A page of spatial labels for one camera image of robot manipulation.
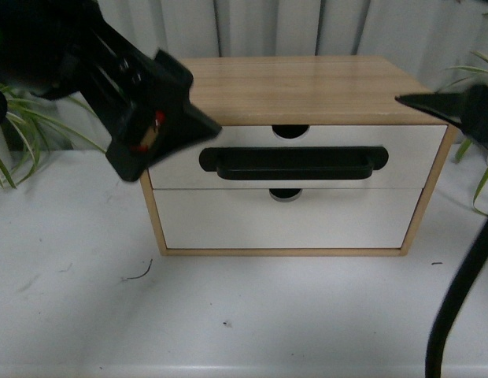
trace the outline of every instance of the spider plant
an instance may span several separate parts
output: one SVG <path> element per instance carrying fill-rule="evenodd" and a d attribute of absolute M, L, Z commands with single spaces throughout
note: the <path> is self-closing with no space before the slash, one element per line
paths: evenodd
<path fill-rule="evenodd" d="M 473 55 L 484 61 L 485 63 L 488 64 L 488 56 L 486 56 L 483 53 L 480 53 L 478 51 L 472 51 L 471 52 Z M 462 79 L 456 80 L 453 83 L 449 84 L 447 87 L 451 87 L 455 84 L 458 84 L 460 82 L 463 82 L 465 80 L 472 80 L 475 76 L 485 76 L 485 78 L 488 78 L 488 69 L 481 69 L 480 67 L 475 67 L 475 66 L 470 66 L 470 65 L 457 65 L 454 67 L 451 67 L 450 69 L 458 69 L 463 72 L 469 72 L 471 75 L 464 77 Z M 471 140 L 465 139 L 457 149 L 455 158 L 456 162 L 460 162 L 468 150 L 468 148 L 472 145 Z M 478 209 L 477 206 L 475 205 L 477 198 L 479 197 L 480 193 L 482 192 L 482 189 L 485 187 L 486 183 L 488 181 L 488 166 L 486 168 L 486 171 L 483 173 L 482 178 L 479 181 L 479 184 L 477 185 L 477 188 L 475 189 L 475 193 L 473 194 L 473 209 L 480 214 L 483 215 L 488 215 L 487 213 L 484 213 L 482 210 Z"/>
<path fill-rule="evenodd" d="M 46 115 L 39 99 L 1 83 L 0 91 L 5 95 L 8 102 L 8 113 L 1 128 L 5 134 L 14 135 L 20 145 L 20 156 L 11 169 L 8 169 L 0 158 L 1 187 L 15 188 L 31 177 L 40 166 L 41 152 L 52 150 L 55 139 L 64 140 L 73 146 L 71 137 L 76 137 L 101 152 L 105 152 L 99 145 L 74 128 L 55 117 Z M 70 97 L 68 100 L 94 115 L 94 112 L 86 104 L 76 98 Z"/>

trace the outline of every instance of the wooden frame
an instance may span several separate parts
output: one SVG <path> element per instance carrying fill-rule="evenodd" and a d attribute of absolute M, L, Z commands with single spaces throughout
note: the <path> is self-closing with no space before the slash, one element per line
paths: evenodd
<path fill-rule="evenodd" d="M 389 62 L 380 57 L 259 57 L 259 58 L 225 58 L 225 59 L 200 59 L 189 60 L 184 63 L 192 70 L 195 76 L 195 83 L 197 83 L 198 77 L 201 77 L 202 85 L 197 87 L 195 85 L 192 92 L 192 100 L 196 105 L 199 105 L 204 111 L 208 111 L 208 114 L 220 122 L 223 126 L 231 127 L 232 125 L 239 124 L 294 124 L 295 119 L 291 120 L 291 114 L 287 115 L 287 119 L 283 119 L 285 116 L 281 112 L 271 113 L 267 116 L 264 111 L 257 111 L 255 114 L 250 114 L 248 118 L 239 117 L 240 114 L 232 113 L 231 108 L 225 108 L 225 106 L 233 106 L 233 104 L 219 107 L 218 101 L 214 102 L 214 93 L 204 97 L 205 92 L 215 91 L 215 86 L 218 87 L 218 83 L 214 81 L 214 74 L 207 73 L 214 70 L 215 67 L 221 67 L 221 64 L 226 65 L 240 65 L 241 67 L 251 67 L 252 65 L 303 65 L 313 64 L 315 62 L 335 63 L 338 69 L 341 69 L 342 79 L 347 75 L 347 70 L 344 65 L 350 65 L 351 69 L 366 69 L 365 64 L 370 64 L 372 67 L 379 66 L 380 72 L 388 72 L 388 80 L 386 76 L 379 77 L 379 84 L 382 86 L 393 86 L 393 80 L 404 80 L 404 89 L 400 91 L 426 91 L 425 88 L 420 86 L 414 79 L 406 75 L 401 70 L 392 66 Z M 204 83 L 209 83 L 207 91 L 204 91 Z M 366 88 L 375 86 L 374 83 L 367 83 Z M 389 111 L 383 112 L 382 108 L 379 111 L 375 111 L 372 108 L 372 104 L 363 104 L 355 114 L 350 110 L 344 112 L 329 110 L 327 113 L 320 114 L 320 108 L 310 108 L 312 112 L 308 116 L 310 124 L 443 124 L 443 122 L 434 119 L 431 116 L 423 115 L 413 109 L 405 108 L 404 106 L 397 105 L 394 101 L 394 96 L 390 99 L 386 99 L 385 109 Z M 382 99 L 377 100 L 377 106 L 382 105 Z M 146 206 L 150 214 L 151 223 L 153 225 L 153 231 L 157 239 L 157 244 L 162 255 L 190 255 L 190 256 L 403 256 L 406 255 L 412 245 L 412 241 L 419 229 L 420 222 L 423 218 L 424 212 L 427 208 L 427 204 L 431 198 L 436 182 L 440 176 L 442 166 L 445 163 L 449 149 L 456 135 L 456 129 L 453 126 L 449 126 L 443 136 L 442 142 L 438 148 L 438 152 L 434 159 L 434 163 L 431 167 L 427 181 L 423 187 L 419 201 L 417 202 L 416 209 L 412 216 L 409 228 L 405 234 L 404 241 L 400 248 L 368 248 L 368 249 L 339 249 L 339 248 L 307 248 L 307 249 L 171 249 L 167 247 L 165 242 L 164 232 L 161 226 L 161 214 L 158 212 L 158 206 L 153 195 L 153 188 L 150 180 L 149 172 L 144 172 L 140 182 L 142 190 L 146 200 Z"/>

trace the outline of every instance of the white curtain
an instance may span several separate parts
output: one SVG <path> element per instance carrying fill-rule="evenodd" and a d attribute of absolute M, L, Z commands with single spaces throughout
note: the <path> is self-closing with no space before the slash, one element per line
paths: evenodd
<path fill-rule="evenodd" d="M 478 0 L 98 0 L 105 20 L 143 53 L 174 57 L 381 55 L 431 90 L 488 55 Z M 61 117 L 107 143 L 98 122 Z"/>

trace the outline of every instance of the small chest of drawers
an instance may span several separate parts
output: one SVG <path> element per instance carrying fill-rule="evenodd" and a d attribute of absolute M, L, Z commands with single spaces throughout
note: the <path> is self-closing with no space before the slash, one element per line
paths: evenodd
<path fill-rule="evenodd" d="M 380 57 L 185 61 L 220 135 L 141 178 L 166 255 L 403 255 L 455 136 Z"/>

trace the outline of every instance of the white tabletop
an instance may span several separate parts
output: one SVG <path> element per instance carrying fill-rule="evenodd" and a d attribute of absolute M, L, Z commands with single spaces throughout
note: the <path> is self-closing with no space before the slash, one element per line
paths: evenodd
<path fill-rule="evenodd" d="M 138 184 L 97 152 L 51 154 L 0 190 L 0 377 L 423 376 L 484 221 L 470 207 L 485 163 L 468 155 L 449 158 L 406 257 L 163 258 Z M 444 371 L 488 377 L 488 263 Z"/>

